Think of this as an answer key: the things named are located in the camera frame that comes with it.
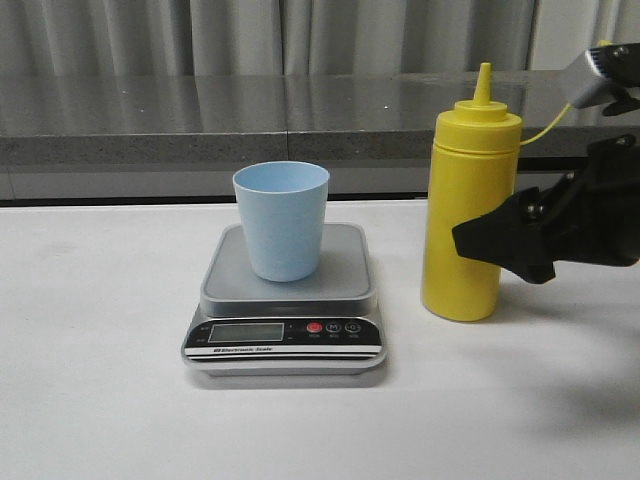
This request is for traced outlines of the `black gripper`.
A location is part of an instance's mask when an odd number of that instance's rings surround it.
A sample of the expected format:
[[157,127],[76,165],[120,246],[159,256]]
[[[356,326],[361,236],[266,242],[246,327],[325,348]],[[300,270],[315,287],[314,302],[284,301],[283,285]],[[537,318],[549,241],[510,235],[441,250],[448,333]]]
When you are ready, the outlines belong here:
[[[629,91],[638,86],[637,43],[589,48],[562,71],[565,100],[574,108],[601,106],[605,117],[637,111],[639,100]],[[552,280],[555,260],[636,263],[639,141],[631,134],[595,141],[587,155],[581,168],[542,199],[537,187],[521,190],[496,209],[454,226],[457,254],[502,267],[531,284]]]

